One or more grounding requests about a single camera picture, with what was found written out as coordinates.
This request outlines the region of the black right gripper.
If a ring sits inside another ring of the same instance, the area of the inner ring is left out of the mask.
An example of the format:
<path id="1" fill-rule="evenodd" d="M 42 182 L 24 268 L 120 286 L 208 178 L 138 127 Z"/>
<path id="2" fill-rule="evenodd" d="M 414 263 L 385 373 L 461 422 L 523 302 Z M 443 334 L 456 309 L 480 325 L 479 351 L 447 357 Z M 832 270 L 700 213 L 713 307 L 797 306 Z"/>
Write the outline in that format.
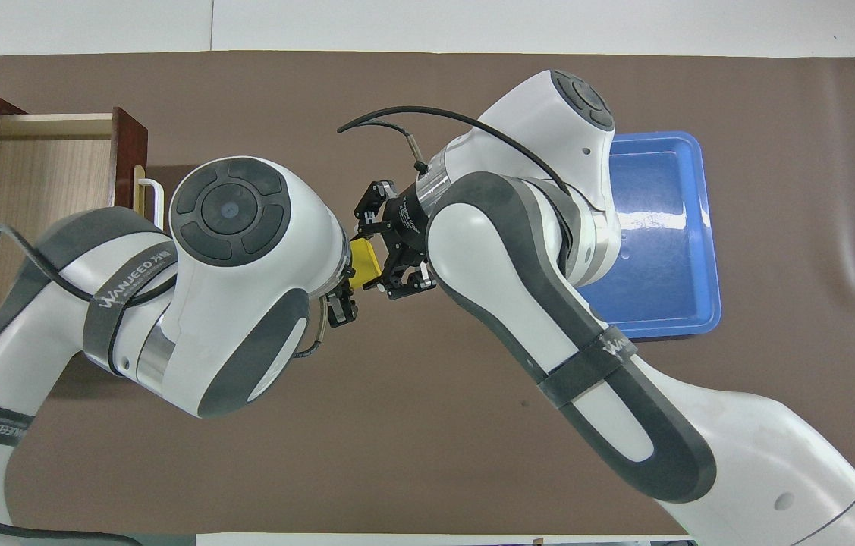
<path id="1" fill-rule="evenodd" d="M 376 220 L 383 207 L 382 221 Z M 382 233 L 389 257 L 364 290 L 379 289 L 389 300 L 424 293 L 438 286 L 428 269 L 426 229 L 429 222 L 416 194 L 398 195 L 392 180 L 375 180 L 354 209 L 357 235 Z M 401 253 L 414 253 L 400 256 Z"/>

